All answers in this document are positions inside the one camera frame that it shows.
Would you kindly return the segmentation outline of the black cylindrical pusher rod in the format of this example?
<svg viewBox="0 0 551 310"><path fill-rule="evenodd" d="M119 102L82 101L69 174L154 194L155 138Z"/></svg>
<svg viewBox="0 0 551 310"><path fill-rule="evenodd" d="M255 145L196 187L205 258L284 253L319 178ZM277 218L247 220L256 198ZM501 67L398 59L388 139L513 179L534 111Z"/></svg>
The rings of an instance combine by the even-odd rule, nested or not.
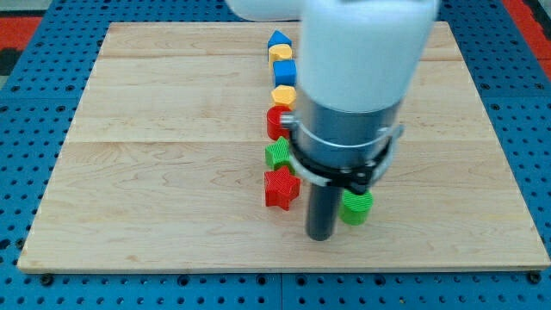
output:
<svg viewBox="0 0 551 310"><path fill-rule="evenodd" d="M339 187L312 184L306 213L306 234L325 241L335 230L343 190Z"/></svg>

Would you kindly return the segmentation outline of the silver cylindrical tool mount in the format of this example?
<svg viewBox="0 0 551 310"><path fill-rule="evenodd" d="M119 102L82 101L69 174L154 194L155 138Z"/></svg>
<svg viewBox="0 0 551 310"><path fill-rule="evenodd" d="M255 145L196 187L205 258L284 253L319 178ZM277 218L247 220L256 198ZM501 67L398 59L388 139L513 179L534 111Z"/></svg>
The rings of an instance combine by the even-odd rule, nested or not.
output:
<svg viewBox="0 0 551 310"><path fill-rule="evenodd" d="M404 130L397 122L401 103L366 111L334 108L297 90L295 110L280 117L295 171L319 193L366 193L393 162Z"/></svg>

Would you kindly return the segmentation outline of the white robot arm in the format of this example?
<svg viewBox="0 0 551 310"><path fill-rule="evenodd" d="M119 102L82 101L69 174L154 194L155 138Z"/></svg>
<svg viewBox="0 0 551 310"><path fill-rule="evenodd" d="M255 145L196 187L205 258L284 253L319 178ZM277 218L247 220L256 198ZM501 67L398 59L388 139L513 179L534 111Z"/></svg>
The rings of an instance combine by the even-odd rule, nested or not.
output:
<svg viewBox="0 0 551 310"><path fill-rule="evenodd" d="M344 191L366 193L393 162L397 115L440 3L228 0L254 22L300 22L297 103L281 117L291 164L310 184L306 233L334 232Z"/></svg>

